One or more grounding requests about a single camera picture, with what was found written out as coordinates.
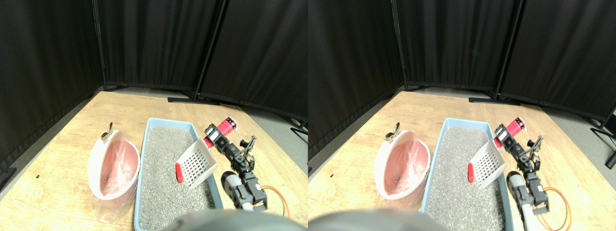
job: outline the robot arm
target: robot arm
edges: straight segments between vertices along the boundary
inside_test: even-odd
[[[221,177],[225,193],[233,200],[235,208],[246,211],[267,210],[267,195],[253,173],[254,158],[251,151],[256,138],[253,136],[250,142],[242,140],[240,146],[244,149],[239,150],[214,124],[205,130],[205,134],[212,140],[216,149],[231,162],[231,169],[237,172],[235,174],[226,171]]]

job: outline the plastic bag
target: plastic bag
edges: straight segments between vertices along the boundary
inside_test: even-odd
[[[94,216],[104,223],[114,221],[133,207],[139,168],[137,149],[123,134],[109,142],[100,168],[100,191],[91,192]]]

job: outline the table surface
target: table surface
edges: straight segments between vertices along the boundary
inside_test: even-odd
[[[571,230],[613,230],[616,227],[616,192],[605,178],[542,110],[528,106],[469,103],[468,99],[401,92],[368,120],[308,183],[309,219],[334,211],[382,207],[373,174],[376,152],[384,135],[400,122],[400,130],[417,133],[433,152],[446,118],[486,121],[492,129],[522,117],[528,131],[516,140],[543,136],[538,175],[544,187],[559,189],[572,208]],[[516,162],[503,148],[505,174]],[[564,220],[564,202],[548,192],[551,212],[544,215],[554,227]],[[509,195],[514,228],[523,230],[515,201]],[[419,211],[421,201],[411,209]]]
[[[257,137],[253,153],[259,183],[279,189],[289,203],[291,218],[307,225],[307,176],[244,111],[100,92],[49,142],[0,201],[0,230],[134,230],[134,206],[111,224],[99,222],[92,212],[87,162],[109,122],[141,151],[145,125],[151,117],[188,121],[197,131],[204,131],[228,116],[238,121],[239,130],[227,136],[233,143]],[[220,182],[222,173],[231,171],[230,163],[215,148],[212,153],[218,162],[214,177],[222,203],[225,209],[235,209]],[[268,202],[267,213],[282,214],[277,195],[269,193]]]

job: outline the blue litter tray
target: blue litter tray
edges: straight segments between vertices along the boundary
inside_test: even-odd
[[[141,202],[141,176],[144,175],[144,171],[148,171],[148,169],[143,168],[144,156],[147,155],[145,152],[145,146],[148,144],[148,131],[150,128],[154,126],[165,126],[167,128],[181,128],[186,129],[190,132],[190,135],[193,137],[193,142],[197,141],[199,137],[197,136],[197,130],[192,125],[192,123],[184,122],[184,121],[176,121],[176,120],[165,120],[158,118],[150,118],[148,119],[148,123],[145,126],[145,134],[144,134],[144,142],[141,145],[141,173],[139,174],[139,180],[137,181],[137,198],[135,200],[135,230],[137,231],[147,231],[143,230],[139,227],[139,204]],[[214,180],[214,175],[209,176],[205,181],[208,183],[209,191],[212,193],[212,198],[214,199],[214,209],[222,209],[222,201],[221,195],[218,192],[218,186],[216,186],[216,180]]]
[[[428,174],[428,182],[426,184],[426,191],[424,192],[424,197],[421,202],[421,212],[422,213],[426,213],[426,214],[428,213],[428,202],[430,199],[430,189],[432,188],[432,177],[434,175],[434,171],[437,171],[435,167],[436,167],[436,161],[438,160],[438,157],[439,157],[440,141],[443,140],[445,131],[447,131],[447,129],[452,126],[462,126],[465,128],[481,129],[481,130],[484,130],[486,134],[488,134],[488,137],[490,138],[490,140],[494,139],[494,136],[492,135],[492,128],[486,122],[461,120],[461,119],[454,119],[454,118],[445,119],[445,122],[443,123],[443,128],[440,129],[439,141],[436,143],[436,149],[434,150],[434,157],[432,157],[432,164],[430,165],[430,173]],[[509,195],[507,193],[507,182],[505,181],[505,175],[501,174],[500,176],[498,176],[497,180],[498,180],[498,187],[500,188],[500,191],[501,191],[501,196],[503,197],[503,211],[505,212],[505,230],[513,231],[513,220],[511,218],[511,207],[509,205]]]

